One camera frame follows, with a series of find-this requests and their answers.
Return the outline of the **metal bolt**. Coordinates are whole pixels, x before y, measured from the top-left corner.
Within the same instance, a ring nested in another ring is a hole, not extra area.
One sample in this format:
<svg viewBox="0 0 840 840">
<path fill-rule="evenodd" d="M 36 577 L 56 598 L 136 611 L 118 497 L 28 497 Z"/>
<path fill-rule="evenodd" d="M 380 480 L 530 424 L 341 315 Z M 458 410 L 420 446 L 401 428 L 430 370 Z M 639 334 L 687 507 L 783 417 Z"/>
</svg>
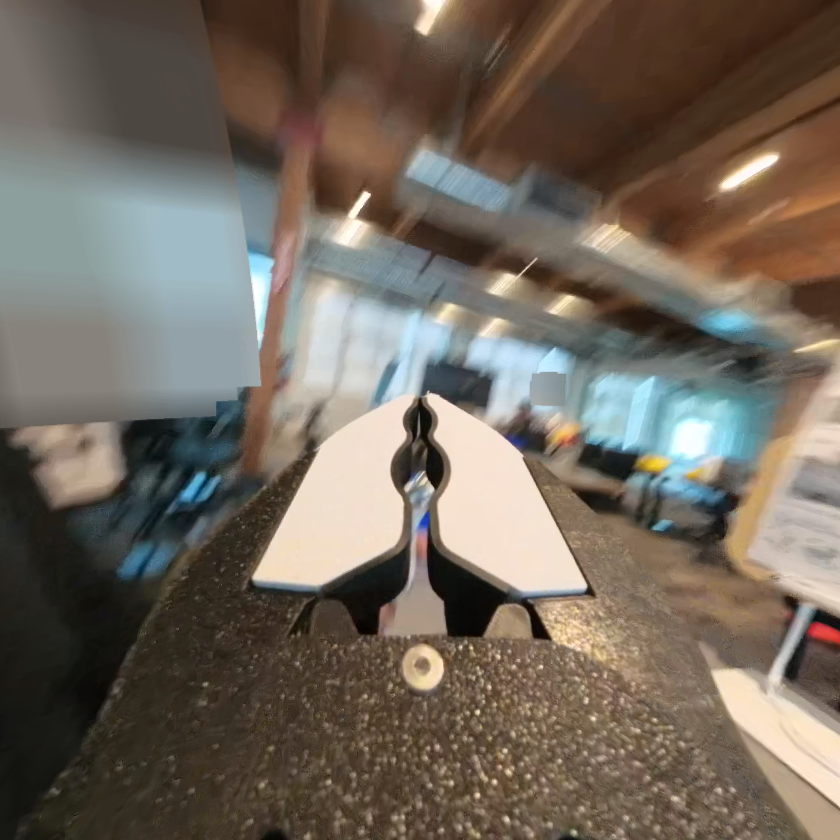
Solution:
<svg viewBox="0 0 840 840">
<path fill-rule="evenodd" d="M 434 490 L 426 472 L 427 448 L 418 440 L 413 446 L 412 474 L 406 490 L 413 508 L 409 575 L 395 612 L 395 627 L 406 635 L 425 631 L 427 613 L 434 611 L 435 594 L 427 571 L 428 506 Z"/>
</svg>

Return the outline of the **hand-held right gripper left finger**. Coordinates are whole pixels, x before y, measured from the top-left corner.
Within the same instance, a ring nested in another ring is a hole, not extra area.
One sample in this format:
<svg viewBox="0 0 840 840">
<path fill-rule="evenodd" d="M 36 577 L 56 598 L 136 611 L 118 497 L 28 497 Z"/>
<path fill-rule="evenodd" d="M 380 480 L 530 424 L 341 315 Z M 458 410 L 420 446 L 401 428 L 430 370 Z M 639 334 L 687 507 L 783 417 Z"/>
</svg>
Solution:
<svg viewBox="0 0 840 840">
<path fill-rule="evenodd" d="M 410 573 L 406 494 L 417 398 L 401 395 L 318 448 L 251 575 L 255 588 L 391 602 Z"/>
</svg>

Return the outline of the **wooden support post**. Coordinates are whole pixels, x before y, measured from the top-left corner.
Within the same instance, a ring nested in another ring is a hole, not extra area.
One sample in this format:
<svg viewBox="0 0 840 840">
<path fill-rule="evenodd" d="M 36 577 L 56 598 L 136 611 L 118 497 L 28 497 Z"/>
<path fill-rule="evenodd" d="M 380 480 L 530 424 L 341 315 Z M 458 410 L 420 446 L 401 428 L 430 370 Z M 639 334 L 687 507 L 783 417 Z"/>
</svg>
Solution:
<svg viewBox="0 0 840 840">
<path fill-rule="evenodd" d="M 291 107 L 281 118 L 278 130 L 281 152 L 279 197 L 265 328 L 259 350 L 260 384 L 248 395 L 242 440 L 241 473 L 248 480 L 259 480 L 264 473 L 271 407 L 283 364 L 281 341 L 287 300 L 301 245 L 312 163 L 321 131 L 317 109 L 322 95 L 323 55 L 330 9 L 330 1 L 298 3 L 299 73 Z"/>
</svg>

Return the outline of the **large black monitor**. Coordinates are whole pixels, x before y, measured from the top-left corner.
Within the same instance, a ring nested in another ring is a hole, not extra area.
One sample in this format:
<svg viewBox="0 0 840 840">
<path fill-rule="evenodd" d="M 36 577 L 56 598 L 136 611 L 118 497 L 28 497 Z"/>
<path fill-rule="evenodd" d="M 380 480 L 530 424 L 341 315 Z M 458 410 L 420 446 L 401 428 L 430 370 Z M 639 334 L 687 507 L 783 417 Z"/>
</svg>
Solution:
<svg viewBox="0 0 840 840">
<path fill-rule="evenodd" d="M 445 361 L 426 365 L 420 396 L 434 394 L 458 406 L 485 411 L 490 403 L 494 379 L 481 371 Z"/>
</svg>

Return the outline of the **white base document stand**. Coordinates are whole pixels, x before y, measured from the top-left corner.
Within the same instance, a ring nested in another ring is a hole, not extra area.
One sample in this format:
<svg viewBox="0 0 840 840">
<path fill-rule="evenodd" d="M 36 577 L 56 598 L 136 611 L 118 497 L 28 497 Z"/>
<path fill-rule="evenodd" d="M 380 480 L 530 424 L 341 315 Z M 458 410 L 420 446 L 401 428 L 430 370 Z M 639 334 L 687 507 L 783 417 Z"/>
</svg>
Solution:
<svg viewBox="0 0 840 840">
<path fill-rule="evenodd" d="M 838 624 L 839 373 L 829 372 L 785 405 L 783 435 L 759 462 L 727 538 L 732 558 L 761 571 L 792 599 L 791 619 L 765 674 L 714 668 L 724 705 L 748 745 L 759 747 L 838 814 L 838 714 L 816 708 L 793 687 L 814 625 Z"/>
</svg>

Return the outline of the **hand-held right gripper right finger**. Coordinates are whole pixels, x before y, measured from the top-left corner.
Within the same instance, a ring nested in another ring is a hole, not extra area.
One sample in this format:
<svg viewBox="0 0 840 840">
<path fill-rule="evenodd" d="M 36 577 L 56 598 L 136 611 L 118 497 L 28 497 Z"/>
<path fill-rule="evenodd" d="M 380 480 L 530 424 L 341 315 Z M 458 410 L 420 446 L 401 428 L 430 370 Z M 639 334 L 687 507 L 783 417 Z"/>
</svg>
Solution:
<svg viewBox="0 0 840 840">
<path fill-rule="evenodd" d="M 522 453 L 441 395 L 423 398 L 435 479 L 429 549 L 516 600 L 577 596 L 587 580 Z"/>
</svg>

